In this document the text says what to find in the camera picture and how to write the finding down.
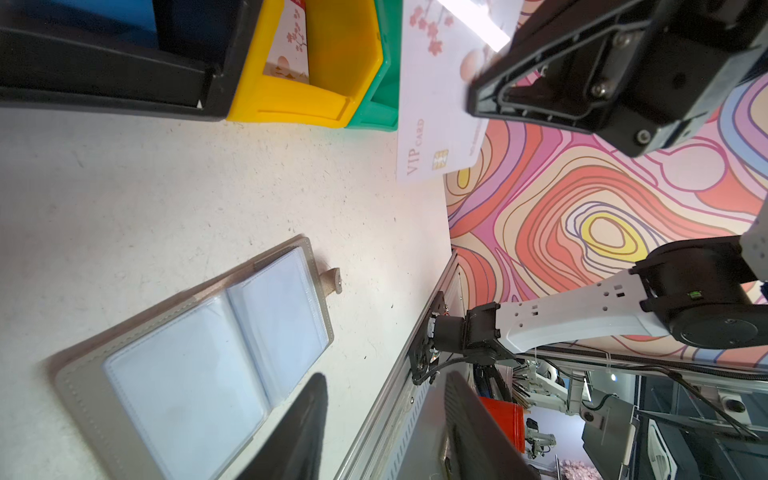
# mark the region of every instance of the beige card holder cover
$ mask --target beige card holder cover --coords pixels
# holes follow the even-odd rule
[[[164,475],[139,436],[102,368],[106,358],[204,300],[221,293],[227,287],[254,275],[294,248],[304,251],[330,345],[333,341],[333,330],[315,257],[309,239],[299,236],[217,278],[178,293],[53,358],[54,384],[62,402],[114,478],[164,480]]]

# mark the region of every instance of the table surface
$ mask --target table surface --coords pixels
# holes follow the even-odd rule
[[[300,233],[343,277],[310,370],[332,478],[450,257],[442,179],[397,185],[395,150],[375,131],[1,109],[0,478],[106,477],[51,356]]]

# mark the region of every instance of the yellow plastic bin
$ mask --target yellow plastic bin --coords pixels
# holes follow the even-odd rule
[[[284,0],[264,0],[230,121],[346,127],[381,67],[373,0],[306,0],[310,84],[264,75]]]

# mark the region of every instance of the colorful wavy pattern mat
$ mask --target colorful wavy pattern mat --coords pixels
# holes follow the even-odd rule
[[[526,2],[524,16],[538,2]],[[768,75],[737,88],[684,144],[629,158],[594,135],[491,121],[478,163],[445,175],[468,306],[595,283],[671,241],[743,233],[768,193]],[[756,284],[750,298],[765,303]],[[707,350],[671,336],[578,344],[768,368],[768,346]]]

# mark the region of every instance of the screw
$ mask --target screw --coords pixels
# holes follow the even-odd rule
[[[639,130],[634,135],[634,139],[640,144],[640,145],[648,145],[650,143],[651,135],[648,130]]]
[[[614,47],[616,48],[625,48],[630,43],[632,43],[632,35],[625,32],[620,31],[616,35],[614,35]]]
[[[592,85],[589,93],[595,98],[605,98],[608,96],[608,83],[605,81],[599,81]]]

